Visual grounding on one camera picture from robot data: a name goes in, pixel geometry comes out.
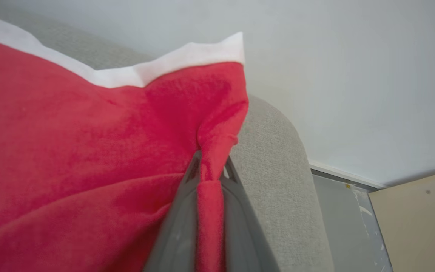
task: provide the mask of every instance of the gray upholstery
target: gray upholstery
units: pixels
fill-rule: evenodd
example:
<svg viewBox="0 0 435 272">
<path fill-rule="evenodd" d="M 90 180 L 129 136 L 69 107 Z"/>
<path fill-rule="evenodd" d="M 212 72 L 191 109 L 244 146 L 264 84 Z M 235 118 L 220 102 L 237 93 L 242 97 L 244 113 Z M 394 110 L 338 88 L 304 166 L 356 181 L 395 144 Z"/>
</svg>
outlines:
<svg viewBox="0 0 435 272">
<path fill-rule="evenodd" d="M 90 34 L 0 6 L 0 18 L 44 45 L 96 69 L 150 60 Z M 250 96 L 250 109 L 231 158 L 283 272 L 333 271 L 307 155 L 293 125 Z"/>
</svg>

